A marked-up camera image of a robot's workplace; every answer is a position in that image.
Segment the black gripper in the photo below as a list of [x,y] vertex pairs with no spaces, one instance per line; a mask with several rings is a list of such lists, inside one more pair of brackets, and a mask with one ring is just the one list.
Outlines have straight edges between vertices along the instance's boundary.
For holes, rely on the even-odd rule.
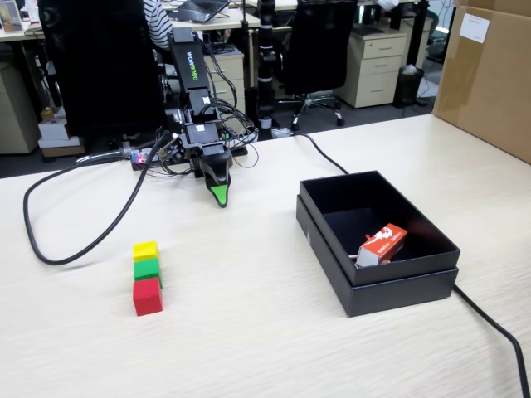
[[185,158],[199,157],[199,166],[208,191],[215,198],[217,205],[225,208],[228,204],[233,158],[230,151],[225,151],[225,144],[220,139],[217,125],[186,124],[185,132],[181,134],[181,141]]

